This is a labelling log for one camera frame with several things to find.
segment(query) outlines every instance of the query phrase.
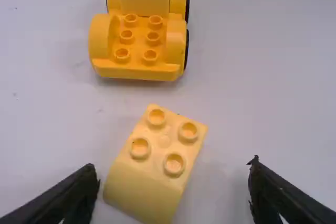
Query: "white table surface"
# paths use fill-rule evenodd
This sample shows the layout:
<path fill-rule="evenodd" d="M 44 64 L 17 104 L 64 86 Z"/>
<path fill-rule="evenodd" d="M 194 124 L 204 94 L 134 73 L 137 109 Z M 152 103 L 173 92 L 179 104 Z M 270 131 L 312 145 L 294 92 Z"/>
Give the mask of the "white table surface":
<path fill-rule="evenodd" d="M 109 167 L 149 103 L 203 122 L 179 224 L 251 224 L 247 161 L 336 209 L 335 0 L 191 0 L 173 83 L 105 81 L 88 29 L 105 0 L 0 0 L 0 216 L 82 165 Z M 92 223 L 138 223 L 106 205 Z"/>

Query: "gray background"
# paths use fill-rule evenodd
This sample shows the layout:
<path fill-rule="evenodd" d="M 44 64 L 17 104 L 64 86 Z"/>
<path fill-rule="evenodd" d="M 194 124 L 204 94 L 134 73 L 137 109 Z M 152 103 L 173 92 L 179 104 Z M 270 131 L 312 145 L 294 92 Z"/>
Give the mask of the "gray background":
<path fill-rule="evenodd" d="M 335 0 L 191 0 L 185 75 L 101 80 L 105 0 L 0 0 L 0 215 L 87 162 L 104 182 L 149 103 L 209 127 L 175 223 L 252 223 L 254 154 L 336 209 Z M 92 223 L 137 223 L 96 203 Z"/>

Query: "yellow toy car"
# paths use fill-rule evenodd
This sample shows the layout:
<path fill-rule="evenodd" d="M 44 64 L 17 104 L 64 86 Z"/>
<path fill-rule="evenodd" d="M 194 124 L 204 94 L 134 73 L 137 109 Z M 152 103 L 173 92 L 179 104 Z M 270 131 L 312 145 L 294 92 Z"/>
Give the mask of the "yellow toy car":
<path fill-rule="evenodd" d="M 96 15 L 89 55 L 102 77 L 174 81 L 187 64 L 190 0 L 106 0 Z"/>

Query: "plastic toy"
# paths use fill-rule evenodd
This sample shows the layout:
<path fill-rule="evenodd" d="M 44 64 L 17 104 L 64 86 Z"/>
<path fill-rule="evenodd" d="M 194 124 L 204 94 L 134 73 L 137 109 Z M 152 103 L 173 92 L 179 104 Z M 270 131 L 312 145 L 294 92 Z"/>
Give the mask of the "plastic toy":
<path fill-rule="evenodd" d="M 203 124 L 149 105 L 110 169 L 106 203 L 147 224 L 171 223 L 206 131 Z"/>
<path fill-rule="evenodd" d="M 106 0 L 96 15 L 89 55 L 102 77 L 174 81 L 187 65 L 190 0 Z"/>

